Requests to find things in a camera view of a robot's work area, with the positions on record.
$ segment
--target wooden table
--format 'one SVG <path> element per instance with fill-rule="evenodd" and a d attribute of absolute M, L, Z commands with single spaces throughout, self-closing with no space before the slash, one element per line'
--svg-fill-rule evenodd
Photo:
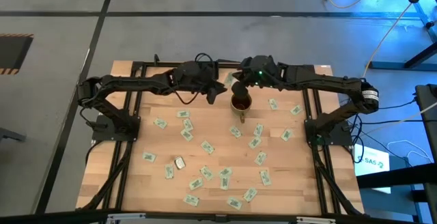
<path fill-rule="evenodd" d="M 131 61 L 115 61 L 111 74 L 129 76 Z M 330 66 L 316 66 L 320 74 L 332 74 Z M 164 72 L 168 68 L 148 67 L 146 76 Z M 220 82 L 224 82 L 228 72 L 234 69 L 220 69 Z M 188 106 L 183 105 L 172 94 L 155 96 L 145 92 L 141 100 L 140 132 L 132 149 L 122 210 L 142 212 L 181 212 L 181 213 L 239 213 L 239 214 L 308 214 L 319 215 L 320 205 L 315 181 L 315 171 L 311 151 L 305 142 L 303 120 L 305 111 L 292 115 L 290 109 L 297 104 L 304 107 L 302 92 L 279 92 L 269 88 L 249 88 L 253 99 L 251 110 L 246 115 L 246 122 L 231 112 L 229 102 L 231 90 L 217 96 L 213 105 L 205 96 L 198 96 Z M 310 101 L 313 115 L 315 107 L 312 92 Z M 181 93 L 184 100 L 192 94 Z M 121 108 L 125 93 L 111 94 L 107 99 Z M 269 98 L 275 98 L 279 110 L 273 111 L 268 104 Z M 135 95 L 132 95 L 131 106 Z M 323 112 L 331 112 L 339 106 L 334 93 L 320 92 Z M 190 119 L 194 130 L 194 139 L 187 142 L 180 134 L 183 118 L 177 118 L 181 110 L 191 112 Z M 157 118 L 168 122 L 162 130 L 153 124 Z M 264 125 L 262 143 L 252 150 L 248 143 L 253 138 L 257 123 Z M 236 139 L 230 132 L 231 126 L 237 126 L 243 136 Z M 293 137 L 284 142 L 280 136 L 286 128 L 293 130 Z M 215 151 L 208 155 L 200 146 L 209 141 Z M 114 142 L 103 142 L 90 154 L 83 177 L 77 207 L 84 206 L 97 193 L 107 178 Z M 267 153 L 267 159 L 260 167 L 254 163 L 259 151 Z M 157 155 L 154 163 L 142 159 L 143 152 Z M 361 196 L 354 175 L 354 165 L 350 155 L 342 147 L 330 147 L 335 179 L 346 197 L 355 208 L 363 211 Z M 165 179 L 165 165 L 173 163 L 176 156 L 182 156 L 186 167 L 175 169 L 174 179 Z M 190 191 L 188 183 L 201 177 L 199 170 L 207 165 L 216 175 L 224 167 L 232 167 L 229 190 L 220 189 L 219 177 L 207 181 L 204 186 Z M 264 186 L 259 171 L 267 169 L 272 185 Z M 249 187 L 255 187 L 258 194 L 251 203 L 242 196 Z M 115 203 L 118 183 L 114 184 L 111 205 Z M 332 212 L 329 187 L 325 183 L 328 209 Z M 197 207 L 190 206 L 182 200 L 189 193 L 200 198 Z M 228 206 L 229 196 L 243 201 L 240 211 Z"/>

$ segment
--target cup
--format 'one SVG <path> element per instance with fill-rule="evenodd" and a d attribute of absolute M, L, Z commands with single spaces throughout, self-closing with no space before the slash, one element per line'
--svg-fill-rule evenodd
<path fill-rule="evenodd" d="M 231 109 L 232 111 L 240 117 L 240 121 L 244 123 L 244 116 L 249 111 L 252 105 L 252 98 L 247 94 L 247 96 L 243 99 L 236 98 L 235 95 L 232 95 L 231 98 Z"/>

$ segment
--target grey floor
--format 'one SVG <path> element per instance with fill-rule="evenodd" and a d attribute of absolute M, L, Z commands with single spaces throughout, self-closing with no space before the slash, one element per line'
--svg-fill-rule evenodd
<path fill-rule="evenodd" d="M 103 1 L 0 0 L 0 11 L 100 11 Z M 354 0 L 334 1 L 345 5 Z M 339 10 L 323 0 L 112 0 L 109 11 L 401 12 L 407 4 L 408 0 L 363 0 L 355 7 Z M 434 0 L 421 0 L 421 5 L 434 18 Z M 34 207 L 96 21 L 95 17 L 0 17 L 1 33 L 35 34 L 19 74 L 0 76 L 0 127 L 27 135 L 24 143 L 3 140 L 0 144 L 0 216 L 29 214 Z M 235 60 L 273 55 L 287 64 L 328 64 L 338 76 L 361 76 L 393 22 L 353 18 L 106 18 L 89 76 L 109 73 L 114 60 L 151 61 L 157 53 L 163 61 L 185 61 L 199 52 Z M 421 21 L 401 20 L 375 60 L 406 61 L 431 43 Z M 367 74 L 368 81 L 380 90 L 381 107 L 412 100 L 415 85 L 435 83 L 436 78 L 434 72 L 370 70 Z M 367 122 L 396 120 L 417 111 L 418 107 L 411 104 L 362 117 Z M 376 126 L 366 126 L 364 131 L 373 128 Z M 383 144 L 407 139 L 431 155 L 420 123 L 400 124 L 375 131 L 372 136 Z M 74 209 L 90 137 L 91 130 L 84 121 L 75 119 L 49 212 Z M 365 145 L 383 150 L 363 138 Z M 400 156 L 416 150 L 408 144 L 390 149 Z M 418 165 L 427 160 L 412 155 L 410 162 Z M 426 211 L 424 215 L 425 221 L 431 222 Z"/>

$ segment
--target metal bracket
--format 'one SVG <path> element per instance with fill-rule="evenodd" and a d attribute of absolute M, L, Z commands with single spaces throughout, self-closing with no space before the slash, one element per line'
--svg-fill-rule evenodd
<path fill-rule="evenodd" d="M 334 219 L 315 218 L 315 217 L 299 217 L 297 223 L 302 224 L 335 224 Z"/>
<path fill-rule="evenodd" d="M 108 214 L 108 221 L 145 219 L 145 213 Z"/>
<path fill-rule="evenodd" d="M 335 125 L 328 136 L 319 135 L 315 130 L 315 120 L 305 120 L 305 134 L 311 145 L 352 145 L 349 126 L 346 121 Z"/>

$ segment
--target dollar bill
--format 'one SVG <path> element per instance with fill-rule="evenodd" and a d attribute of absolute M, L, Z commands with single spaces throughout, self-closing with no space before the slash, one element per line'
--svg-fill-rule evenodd
<path fill-rule="evenodd" d="M 230 87 L 233 81 L 234 81 L 234 77 L 232 76 L 232 72 L 229 72 L 227 73 L 227 76 L 223 84 L 225 84 L 225 87 Z"/>
<path fill-rule="evenodd" d="M 194 129 L 193 124 L 191 123 L 191 120 L 189 118 L 184 120 L 184 127 L 187 131 L 191 131 L 192 129 Z"/>
<path fill-rule="evenodd" d="M 165 165 L 165 178 L 166 179 L 173 179 L 174 172 L 173 172 L 173 165 Z"/>
<path fill-rule="evenodd" d="M 160 118 L 156 118 L 156 120 L 153 123 L 162 129 L 164 129 L 167 126 L 167 122 Z"/>
<path fill-rule="evenodd" d="M 243 205 L 242 202 L 238 201 L 235 197 L 229 197 L 226 202 L 237 210 L 240 210 Z"/>
<path fill-rule="evenodd" d="M 278 109 L 278 102 L 274 98 L 269 99 L 268 103 L 270 104 L 270 108 L 272 108 L 272 110 Z"/>
<path fill-rule="evenodd" d="M 299 114 L 301 111 L 302 111 L 302 107 L 300 107 L 299 104 L 296 105 L 296 107 L 294 107 L 293 109 L 290 110 L 290 112 L 291 112 L 293 115 L 297 115 L 297 114 Z"/>
<path fill-rule="evenodd" d="M 261 166 L 266 158 L 267 158 L 267 153 L 259 152 L 257 158 L 255 159 L 255 163 Z"/>
<path fill-rule="evenodd" d="M 186 202 L 187 204 L 197 207 L 197 205 L 199 204 L 199 198 L 195 197 L 193 195 L 189 195 L 187 194 L 184 198 L 184 202 Z"/>
<path fill-rule="evenodd" d="M 262 184 L 264 186 L 270 186 L 272 184 L 272 181 L 270 180 L 270 176 L 268 175 L 267 170 L 262 170 L 259 172 L 262 180 Z"/>
<path fill-rule="evenodd" d="M 212 171 L 206 166 L 200 169 L 200 173 L 205 177 L 206 180 L 212 180 L 214 177 Z"/>
<path fill-rule="evenodd" d="M 182 131 L 180 131 L 180 134 L 187 140 L 187 141 L 190 141 L 191 139 L 193 139 L 194 138 L 194 136 L 192 135 L 192 134 L 190 134 L 190 132 L 189 131 L 187 131 L 187 130 L 182 130 Z"/>
<path fill-rule="evenodd" d="M 246 200 L 246 202 L 249 203 L 250 201 L 252 201 L 252 199 L 256 196 L 257 193 L 258 193 L 257 189 L 251 187 L 243 195 L 243 198 L 244 198 L 244 200 Z"/>
<path fill-rule="evenodd" d="M 202 142 L 202 144 L 200 145 L 208 154 L 213 153 L 214 148 L 212 147 L 212 145 L 210 143 L 208 143 L 207 141 Z"/>
<path fill-rule="evenodd" d="M 255 128 L 255 131 L 253 132 L 253 135 L 255 135 L 256 137 L 260 137 L 263 129 L 264 129 L 264 126 L 262 126 L 261 124 L 257 124 L 257 127 Z"/>
<path fill-rule="evenodd" d="M 242 133 L 238 130 L 237 127 L 232 126 L 229 131 L 231 131 L 231 134 L 235 136 L 235 138 L 241 137 Z"/>
<path fill-rule="evenodd" d="M 220 178 L 228 177 L 231 175 L 232 175 L 232 168 L 231 167 L 224 168 L 224 170 L 222 170 L 218 173 L 218 176 L 220 176 Z"/>
<path fill-rule="evenodd" d="M 178 118 L 190 117 L 190 111 L 178 111 Z"/>
<path fill-rule="evenodd" d="M 255 149 L 255 147 L 257 147 L 261 142 L 261 138 L 255 137 L 252 139 L 251 142 L 249 142 L 249 147 Z"/>
<path fill-rule="evenodd" d="M 199 188 L 200 186 L 203 186 L 203 180 L 202 178 L 197 178 L 196 180 L 193 180 L 190 182 L 190 190 L 195 190 Z"/>
<path fill-rule="evenodd" d="M 149 153 L 149 152 L 143 152 L 143 159 L 148 160 L 149 162 L 153 163 L 155 161 L 156 155 Z"/>
<path fill-rule="evenodd" d="M 229 188 L 230 177 L 221 177 L 220 178 L 220 189 L 227 190 Z"/>
<path fill-rule="evenodd" d="M 283 139 L 284 141 L 288 141 L 292 135 L 293 132 L 291 129 L 285 129 L 285 131 L 281 135 L 281 139 Z"/>

